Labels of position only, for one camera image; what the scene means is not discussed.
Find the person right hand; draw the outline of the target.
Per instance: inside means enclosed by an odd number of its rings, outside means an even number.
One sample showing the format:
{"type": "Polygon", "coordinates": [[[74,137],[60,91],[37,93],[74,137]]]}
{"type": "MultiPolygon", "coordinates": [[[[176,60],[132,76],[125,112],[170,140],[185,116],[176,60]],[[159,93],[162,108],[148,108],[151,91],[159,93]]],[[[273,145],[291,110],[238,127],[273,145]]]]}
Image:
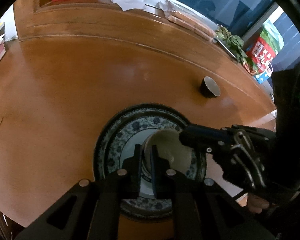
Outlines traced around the person right hand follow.
{"type": "Polygon", "coordinates": [[[263,210],[266,210],[270,206],[270,203],[252,193],[248,194],[247,207],[252,213],[260,214],[263,210]]]}

